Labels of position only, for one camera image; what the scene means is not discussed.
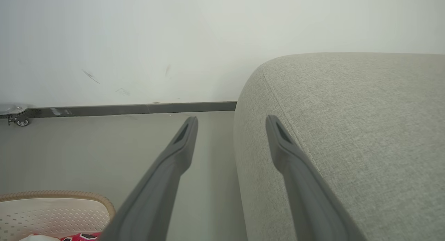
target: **gray sofa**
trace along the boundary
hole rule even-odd
[[[298,54],[254,71],[234,121],[248,238],[296,240],[268,114],[369,241],[445,240],[445,55]]]

